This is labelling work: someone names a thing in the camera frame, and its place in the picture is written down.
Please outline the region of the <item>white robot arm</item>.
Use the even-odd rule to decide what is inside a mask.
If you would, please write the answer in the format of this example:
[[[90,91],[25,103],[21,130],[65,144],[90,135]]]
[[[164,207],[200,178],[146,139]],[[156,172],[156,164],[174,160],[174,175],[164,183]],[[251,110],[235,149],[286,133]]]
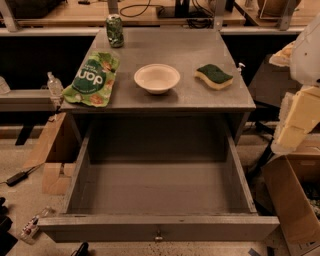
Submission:
[[[320,123],[320,14],[269,63],[288,67],[291,78],[302,85],[295,94],[285,94],[271,144],[273,153],[288,155]]]

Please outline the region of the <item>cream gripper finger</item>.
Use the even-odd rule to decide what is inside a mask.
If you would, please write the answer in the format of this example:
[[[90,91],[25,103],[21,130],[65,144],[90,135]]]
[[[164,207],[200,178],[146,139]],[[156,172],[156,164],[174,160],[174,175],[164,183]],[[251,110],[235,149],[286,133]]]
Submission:
[[[288,127],[295,127],[308,134],[320,122],[320,88],[303,86],[293,96],[293,103],[285,121]]]
[[[297,149],[306,136],[307,133],[304,129],[294,126],[278,126],[271,149],[275,154],[290,154]]]

